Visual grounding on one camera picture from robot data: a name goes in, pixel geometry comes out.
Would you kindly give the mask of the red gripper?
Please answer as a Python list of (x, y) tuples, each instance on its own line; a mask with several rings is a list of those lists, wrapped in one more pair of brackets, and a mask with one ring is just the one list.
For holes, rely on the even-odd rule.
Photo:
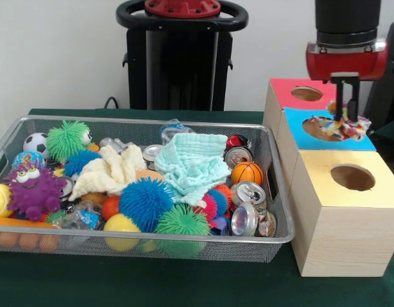
[[(358, 77), (360, 81), (380, 79), (388, 60), (388, 44), (376, 41), (371, 45), (356, 48), (328, 48), (310, 42), (306, 48), (306, 66), (310, 79), (330, 81), (332, 77)], [(351, 79), (352, 96), (347, 103), (349, 120), (357, 122), (360, 81)], [(336, 111), (335, 121), (339, 122), (343, 115), (342, 79), (335, 79)]]

